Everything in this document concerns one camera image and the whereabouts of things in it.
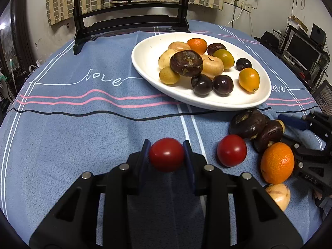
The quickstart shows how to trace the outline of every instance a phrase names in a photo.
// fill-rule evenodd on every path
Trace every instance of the small potato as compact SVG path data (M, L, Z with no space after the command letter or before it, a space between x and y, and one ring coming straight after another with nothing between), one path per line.
M207 75L213 79L217 75L221 75L224 72L224 64L218 57L209 55L201 55L203 59L203 71L202 74Z
M175 49L168 49L167 51L165 51L158 59L159 68L163 69L163 68L169 66L169 60L177 52L178 51Z
M278 204L282 211L285 211L290 199L290 189L284 184L270 185L265 189L270 197Z
M174 72L169 66L163 68L159 72L159 78L162 83L171 85L175 84L179 81L180 79L180 74Z
M189 47L189 45L187 43L176 41L176 42L171 43L168 46L168 49L175 49L177 51L183 51L183 50L191 49L191 47Z

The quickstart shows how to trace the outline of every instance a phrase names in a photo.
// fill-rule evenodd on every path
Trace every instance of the red tomato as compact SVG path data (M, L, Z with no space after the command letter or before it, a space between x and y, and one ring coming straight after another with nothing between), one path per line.
M217 156L224 166L236 166L245 160L247 145L238 135L225 136L218 144Z
M172 172L180 168L184 157L181 143L169 137L158 140L149 151L150 163L162 172Z

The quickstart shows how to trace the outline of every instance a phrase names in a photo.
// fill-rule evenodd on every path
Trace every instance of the black wooden mirror stand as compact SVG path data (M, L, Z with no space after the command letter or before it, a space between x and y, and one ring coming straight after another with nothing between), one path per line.
M80 0L74 0L73 15L76 27L74 54L79 54L84 44L91 39L91 36L104 32L115 30L139 28L139 27L152 27L152 26L170 26L175 31L188 32L187 11L189 0L180 0L179 3L173 2L133 2L134 0L114 0L114 1L127 1L125 4L106 7L99 10L90 11L82 14L80 7ZM114 18L111 20L99 21L90 27L85 27L84 18L99 15L102 13L125 10L137 9L147 7L163 7L163 8L176 8L178 14L176 17L168 15L145 15L145 16L127 16L122 18Z

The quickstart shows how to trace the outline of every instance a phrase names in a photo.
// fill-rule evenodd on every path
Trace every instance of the speaker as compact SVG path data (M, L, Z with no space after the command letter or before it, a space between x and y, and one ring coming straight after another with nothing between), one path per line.
M319 28L316 24L313 25L310 38L315 41L318 45L324 48L326 42L326 33L324 30Z

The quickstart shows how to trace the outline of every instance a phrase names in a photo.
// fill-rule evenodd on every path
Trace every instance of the white oval plate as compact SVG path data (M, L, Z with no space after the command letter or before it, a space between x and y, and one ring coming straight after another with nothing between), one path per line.
M191 86L190 78L181 76L180 81L175 85L165 85L159 79L160 68L158 66L159 56L167 50L170 43L174 41L187 42L192 38L202 38L208 45L222 43L234 56L235 61L239 58L247 58L251 61L252 67L257 70L260 76L259 89L249 94L244 91L239 83L239 71L235 66L223 74L229 75L234 82L234 89L227 96L219 96L211 91L207 96L197 96ZM260 63L244 50L221 39L196 33L165 33L149 37L139 42L132 51L132 63L138 73L145 78L152 86L166 95L189 105L201 107L208 110L241 110L258 106L265 102L271 94L271 81Z

